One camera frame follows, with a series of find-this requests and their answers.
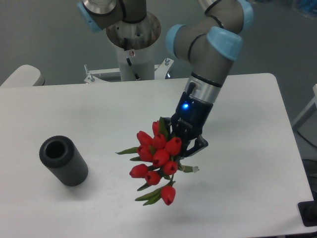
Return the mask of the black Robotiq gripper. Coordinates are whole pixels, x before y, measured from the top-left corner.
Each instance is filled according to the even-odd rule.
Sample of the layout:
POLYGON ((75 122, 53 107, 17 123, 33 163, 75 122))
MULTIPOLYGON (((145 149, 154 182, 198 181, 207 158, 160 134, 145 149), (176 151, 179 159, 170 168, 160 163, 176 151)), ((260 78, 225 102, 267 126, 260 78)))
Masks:
POLYGON ((201 136, 203 126, 209 116, 213 104, 190 97, 183 92, 171 118, 163 118, 167 131, 167 140, 172 138, 172 132, 182 142, 187 142, 182 148, 182 157, 190 157, 208 146, 208 142, 201 136), (189 148, 191 140, 194 145, 189 148))

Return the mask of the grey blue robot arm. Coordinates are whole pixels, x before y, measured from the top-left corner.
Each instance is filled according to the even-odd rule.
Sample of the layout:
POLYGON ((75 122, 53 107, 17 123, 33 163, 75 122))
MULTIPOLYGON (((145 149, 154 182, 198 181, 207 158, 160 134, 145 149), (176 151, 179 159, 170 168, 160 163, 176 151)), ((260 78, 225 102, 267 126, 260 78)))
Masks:
MULTIPOLYGON (((202 0, 200 5, 205 13, 202 21, 194 26, 174 25, 165 38, 168 52, 193 66, 175 114, 164 120, 168 132, 182 141, 180 158, 207 147, 203 126, 238 58, 240 33, 254 19, 245 0, 202 0)), ((82 0, 77 7, 89 28, 105 31, 116 47, 122 81, 154 79, 153 45, 161 26, 144 0, 82 0)))

